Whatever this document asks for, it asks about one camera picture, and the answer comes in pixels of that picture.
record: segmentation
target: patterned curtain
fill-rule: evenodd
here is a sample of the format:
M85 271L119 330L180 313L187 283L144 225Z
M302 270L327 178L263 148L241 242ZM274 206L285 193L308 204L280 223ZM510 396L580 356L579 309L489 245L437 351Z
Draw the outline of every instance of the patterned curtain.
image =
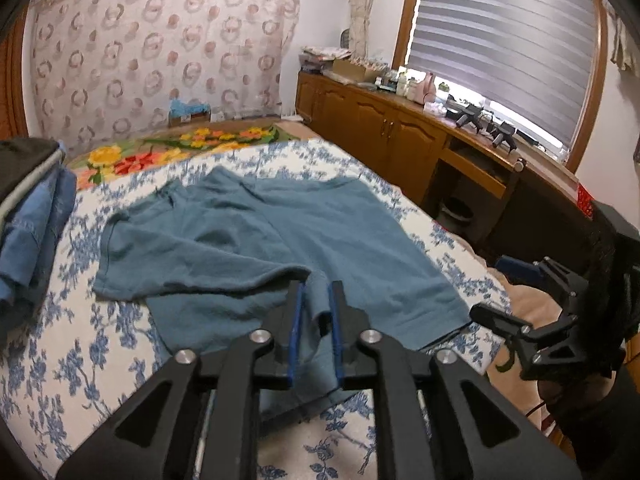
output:
M373 0L351 0L351 27L349 49L354 57L367 57L369 15Z
M37 0L41 135L71 155L166 124L170 100L226 118L278 114L300 0Z

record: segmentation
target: stack of folded clothes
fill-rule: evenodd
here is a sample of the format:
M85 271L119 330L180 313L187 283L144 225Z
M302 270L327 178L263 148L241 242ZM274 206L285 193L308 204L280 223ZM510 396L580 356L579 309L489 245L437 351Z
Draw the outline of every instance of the stack of folded clothes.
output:
M0 345L28 320L49 284L58 239L76 201L76 176L55 140L0 142Z

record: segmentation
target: person's arm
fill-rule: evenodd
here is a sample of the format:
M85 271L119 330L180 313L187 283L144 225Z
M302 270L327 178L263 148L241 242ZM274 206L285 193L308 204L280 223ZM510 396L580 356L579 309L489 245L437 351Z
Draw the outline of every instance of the person's arm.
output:
M640 474L640 394L626 368L611 380L594 376L566 390L553 383L538 389L585 479Z

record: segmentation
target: silver bolt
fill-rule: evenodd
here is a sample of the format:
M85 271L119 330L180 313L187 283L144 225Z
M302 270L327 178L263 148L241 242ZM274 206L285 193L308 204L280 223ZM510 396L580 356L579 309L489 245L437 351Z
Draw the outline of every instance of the silver bolt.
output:
M368 330L360 332L360 339L369 344L378 343L382 339L382 334L377 330L369 328Z
M436 359L444 365L450 365L458 360L458 356L453 350L444 349L438 350L436 353Z
M258 330L254 330L249 334L249 339L258 344L266 343L269 339L271 339L271 332L263 328L259 328Z
M175 360L181 365L190 365L196 360L196 354L193 350L180 350L175 355Z

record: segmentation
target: blue flower pattern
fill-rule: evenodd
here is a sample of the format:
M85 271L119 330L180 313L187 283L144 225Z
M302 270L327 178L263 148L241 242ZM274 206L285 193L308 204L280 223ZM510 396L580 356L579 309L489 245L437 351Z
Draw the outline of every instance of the blue flower pattern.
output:
M487 301L510 310L500 284L445 230L398 188L324 140L200 156L101 184L78 194L43 305L10 335L0 353L0 415L44 478L53 478L73 450L162 364L161 341L146 306L102 301L92 291L107 219L170 180L194 184L216 165L257 178L359 178L469 306ZM472 325L443 346L484 372L500 343ZM258 478L374 479L372 406L372 393L359 392L311 420L265 437Z

